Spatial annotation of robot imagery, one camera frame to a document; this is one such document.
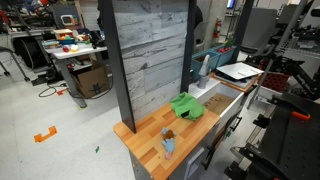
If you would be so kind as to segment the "toys on desk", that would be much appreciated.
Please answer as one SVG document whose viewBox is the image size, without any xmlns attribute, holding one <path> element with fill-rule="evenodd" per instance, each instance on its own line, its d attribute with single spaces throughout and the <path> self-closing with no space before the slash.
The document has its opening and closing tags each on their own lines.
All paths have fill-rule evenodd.
<svg viewBox="0 0 320 180">
<path fill-rule="evenodd" d="M 90 31 L 86 28 L 80 29 L 57 29 L 48 33 L 49 39 L 43 40 L 41 45 L 46 49 L 58 49 L 63 46 L 89 45 Z"/>
</svg>

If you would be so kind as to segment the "red fire extinguisher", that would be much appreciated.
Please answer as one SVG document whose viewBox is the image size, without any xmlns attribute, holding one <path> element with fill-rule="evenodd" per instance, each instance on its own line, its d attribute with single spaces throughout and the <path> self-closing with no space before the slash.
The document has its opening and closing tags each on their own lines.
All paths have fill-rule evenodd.
<svg viewBox="0 0 320 180">
<path fill-rule="evenodd" d="M 221 31 L 221 25 L 222 25 L 221 19 L 217 17 L 214 32 L 213 32 L 214 39 L 219 38 L 220 31 Z"/>
</svg>

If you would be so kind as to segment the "teal storage bin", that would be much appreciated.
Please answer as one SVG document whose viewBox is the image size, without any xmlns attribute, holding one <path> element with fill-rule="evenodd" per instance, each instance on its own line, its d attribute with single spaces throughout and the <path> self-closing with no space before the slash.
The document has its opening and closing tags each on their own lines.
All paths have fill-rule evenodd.
<svg viewBox="0 0 320 180">
<path fill-rule="evenodd" d="M 210 59 L 208 60 L 208 69 L 215 70 L 217 67 L 227 64 L 231 60 L 234 51 L 237 49 L 236 46 L 231 46 L 223 51 L 223 48 L 224 46 L 220 45 L 218 47 L 196 53 L 192 56 L 191 70 L 192 79 L 194 81 L 200 79 L 199 71 L 203 66 L 204 59 L 207 55 L 210 56 Z"/>
</svg>

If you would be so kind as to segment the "green cloth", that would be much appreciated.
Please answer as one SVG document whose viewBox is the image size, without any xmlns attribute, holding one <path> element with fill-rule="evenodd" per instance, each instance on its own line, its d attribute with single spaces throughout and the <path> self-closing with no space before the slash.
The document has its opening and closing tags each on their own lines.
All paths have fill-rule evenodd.
<svg viewBox="0 0 320 180">
<path fill-rule="evenodd" d="M 195 97 L 183 92 L 170 101 L 171 109 L 178 118 L 196 121 L 205 113 L 205 107 Z"/>
</svg>

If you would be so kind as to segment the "grey wood backsplash panel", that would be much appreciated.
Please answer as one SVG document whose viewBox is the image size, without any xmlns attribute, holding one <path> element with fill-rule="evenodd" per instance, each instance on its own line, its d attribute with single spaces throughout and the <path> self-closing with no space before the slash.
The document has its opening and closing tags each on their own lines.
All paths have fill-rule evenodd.
<svg viewBox="0 0 320 180">
<path fill-rule="evenodd" d="M 98 0 L 122 122 L 188 90 L 197 0 Z"/>
</svg>

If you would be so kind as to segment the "cardboard box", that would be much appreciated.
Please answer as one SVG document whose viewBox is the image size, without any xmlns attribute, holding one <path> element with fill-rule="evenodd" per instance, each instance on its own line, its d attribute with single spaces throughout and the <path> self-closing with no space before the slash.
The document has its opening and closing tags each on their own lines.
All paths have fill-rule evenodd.
<svg viewBox="0 0 320 180">
<path fill-rule="evenodd" d="M 77 90 L 88 99 L 109 89 L 108 77 L 103 67 L 86 67 L 71 73 Z"/>
</svg>

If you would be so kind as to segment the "white desk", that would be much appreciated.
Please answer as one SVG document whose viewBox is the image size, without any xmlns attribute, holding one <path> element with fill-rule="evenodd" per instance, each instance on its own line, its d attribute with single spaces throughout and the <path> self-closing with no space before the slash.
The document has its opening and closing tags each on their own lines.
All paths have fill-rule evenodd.
<svg viewBox="0 0 320 180">
<path fill-rule="evenodd" d="M 67 84 L 70 96 L 80 108 L 86 108 L 87 104 L 84 97 L 77 89 L 76 82 L 71 76 L 69 65 L 74 64 L 76 70 L 89 67 L 89 64 L 81 66 L 76 64 L 75 61 L 78 57 L 90 56 L 92 54 L 95 55 L 96 61 L 98 61 L 99 63 L 103 63 L 104 60 L 101 53 L 106 50 L 107 47 L 93 48 L 91 44 L 81 45 L 76 52 L 64 52 L 62 48 L 49 48 L 45 50 L 45 52 L 53 58 L 54 65 L 61 72 L 61 75 L 64 78 L 65 83 Z"/>
</svg>

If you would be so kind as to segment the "white sink basin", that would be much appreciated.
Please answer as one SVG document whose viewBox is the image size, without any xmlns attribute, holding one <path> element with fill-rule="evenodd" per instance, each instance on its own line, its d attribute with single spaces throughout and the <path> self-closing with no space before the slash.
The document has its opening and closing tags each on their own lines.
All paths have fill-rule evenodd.
<svg viewBox="0 0 320 180">
<path fill-rule="evenodd" d="M 189 94 L 195 97 L 199 103 L 220 116 L 219 124 L 225 125 L 245 102 L 245 93 L 223 84 L 219 80 L 210 78 L 204 89 L 200 89 L 197 83 L 189 85 Z"/>
</svg>

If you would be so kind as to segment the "wooden counter cabinet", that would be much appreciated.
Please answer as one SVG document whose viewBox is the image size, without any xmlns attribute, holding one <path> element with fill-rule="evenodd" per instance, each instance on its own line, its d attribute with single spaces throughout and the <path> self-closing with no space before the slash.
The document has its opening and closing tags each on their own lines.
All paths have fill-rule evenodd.
<svg viewBox="0 0 320 180">
<path fill-rule="evenodd" d="M 148 178 L 166 180 L 219 120 L 220 116 L 209 110 L 196 121 L 178 118 L 167 103 L 137 121 L 136 132 L 124 122 L 117 123 L 113 131 Z"/>
</svg>

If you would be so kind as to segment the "red crate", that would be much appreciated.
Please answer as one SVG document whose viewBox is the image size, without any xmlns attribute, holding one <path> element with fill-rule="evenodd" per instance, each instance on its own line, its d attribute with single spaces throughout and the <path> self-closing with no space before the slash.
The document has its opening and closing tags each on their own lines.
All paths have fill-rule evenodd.
<svg viewBox="0 0 320 180">
<path fill-rule="evenodd" d="M 282 92 L 286 87 L 288 79 L 289 75 L 270 72 L 264 79 L 262 86 L 277 92 Z"/>
</svg>

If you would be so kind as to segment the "white tray board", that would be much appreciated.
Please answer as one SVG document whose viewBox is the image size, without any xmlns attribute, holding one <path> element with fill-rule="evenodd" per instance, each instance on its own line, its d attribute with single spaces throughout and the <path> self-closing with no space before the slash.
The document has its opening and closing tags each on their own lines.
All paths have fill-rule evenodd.
<svg viewBox="0 0 320 180">
<path fill-rule="evenodd" d="M 263 73 L 263 70 L 257 69 L 242 62 L 224 65 L 218 67 L 217 70 L 236 80 L 256 76 Z"/>
</svg>

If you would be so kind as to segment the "orange floor tape marker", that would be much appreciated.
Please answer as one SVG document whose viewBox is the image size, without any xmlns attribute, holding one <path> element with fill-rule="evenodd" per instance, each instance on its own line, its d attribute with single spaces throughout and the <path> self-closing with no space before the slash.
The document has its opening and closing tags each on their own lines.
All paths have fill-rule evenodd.
<svg viewBox="0 0 320 180">
<path fill-rule="evenodd" d="M 46 134 L 37 134 L 34 136 L 34 142 L 35 143 L 41 143 L 47 139 L 49 139 L 50 137 L 52 137 L 53 135 L 55 135 L 57 133 L 57 129 L 55 126 L 51 126 L 48 128 L 48 132 Z"/>
</svg>

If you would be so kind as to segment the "black equipment stand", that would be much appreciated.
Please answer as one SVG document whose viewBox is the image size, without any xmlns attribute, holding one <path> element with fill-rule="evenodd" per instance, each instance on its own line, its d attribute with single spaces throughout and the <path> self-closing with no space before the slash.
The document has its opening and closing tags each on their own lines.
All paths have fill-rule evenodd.
<svg viewBox="0 0 320 180">
<path fill-rule="evenodd" d="M 260 144 L 239 148 L 239 162 L 224 173 L 231 180 L 320 180 L 320 104 L 284 93 L 274 96 L 271 117 L 254 124 L 265 130 Z"/>
</svg>

